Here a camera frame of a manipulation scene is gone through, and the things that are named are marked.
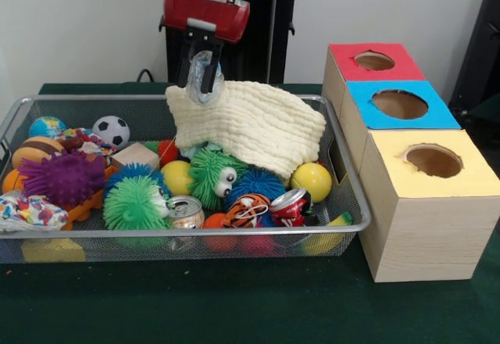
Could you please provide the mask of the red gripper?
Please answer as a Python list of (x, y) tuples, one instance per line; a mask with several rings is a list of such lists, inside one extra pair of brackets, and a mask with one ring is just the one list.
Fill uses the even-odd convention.
[[(219, 40), (238, 43), (245, 31), (250, 15), (250, 3), (244, 0), (164, 0), (163, 19), (167, 27), (186, 30), (189, 27), (213, 32)], [(191, 63), (199, 52), (200, 33), (185, 33), (180, 46), (177, 86), (185, 88)], [(202, 41), (205, 69), (201, 92), (213, 90), (223, 42)]]

